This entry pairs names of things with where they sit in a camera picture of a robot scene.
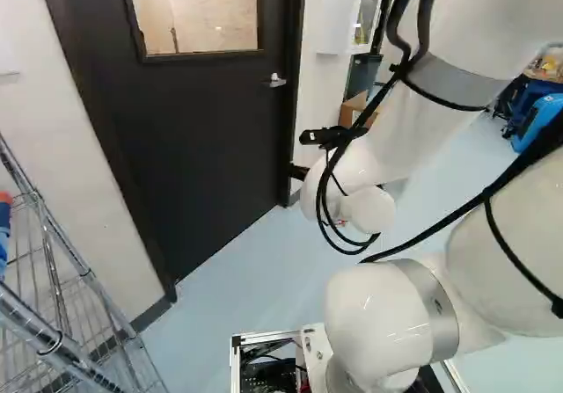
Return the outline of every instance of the chrome shelving unit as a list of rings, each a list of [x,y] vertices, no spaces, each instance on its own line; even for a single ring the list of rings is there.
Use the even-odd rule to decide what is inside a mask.
[[[1,135],[0,160],[19,190],[0,281],[0,393],[168,393]]]

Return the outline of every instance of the robotic arm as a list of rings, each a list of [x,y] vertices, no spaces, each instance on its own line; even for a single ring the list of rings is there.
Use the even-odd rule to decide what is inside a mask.
[[[403,15],[405,1],[395,1],[391,16]],[[432,9],[432,1],[420,0],[421,8]],[[328,166],[319,160],[303,183],[303,213],[324,232],[322,221],[344,218],[370,234],[346,253],[364,251],[392,225],[393,199],[377,185],[416,171],[542,47],[563,40],[563,0],[435,0],[434,9],[430,26],[428,8],[416,15],[420,48],[412,57],[390,18],[388,36],[406,60],[386,85],[389,94],[375,100],[384,98],[382,112],[365,136],[337,143]],[[445,254],[362,264],[332,278],[329,390],[342,390],[335,387],[342,375],[346,389],[402,390],[418,367],[497,345],[506,333],[563,335],[563,122],[556,123],[559,131],[540,135],[551,143],[530,146],[502,181],[460,208],[457,217],[465,216]]]

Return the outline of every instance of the door handle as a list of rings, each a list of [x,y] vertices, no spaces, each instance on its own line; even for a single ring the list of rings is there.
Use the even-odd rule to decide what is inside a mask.
[[[288,83],[287,79],[280,78],[277,72],[273,72],[270,76],[270,82],[268,83],[270,88],[281,87]]]

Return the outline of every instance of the cardboard box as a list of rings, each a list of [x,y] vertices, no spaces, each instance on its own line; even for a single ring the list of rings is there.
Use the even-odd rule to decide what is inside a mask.
[[[352,124],[358,119],[360,113],[368,104],[368,91],[362,91],[359,94],[353,96],[350,100],[346,100],[340,106],[340,117],[338,119],[338,124],[343,127],[351,127]],[[371,124],[377,117],[377,110],[369,117],[368,121],[365,123],[364,127],[371,127]]]

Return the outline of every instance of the dark door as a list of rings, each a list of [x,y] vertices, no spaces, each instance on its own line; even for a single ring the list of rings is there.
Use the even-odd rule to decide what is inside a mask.
[[[289,72],[288,6],[252,1],[48,0],[129,208],[136,190],[132,214],[146,212],[174,280],[279,198],[291,96],[270,80]]]

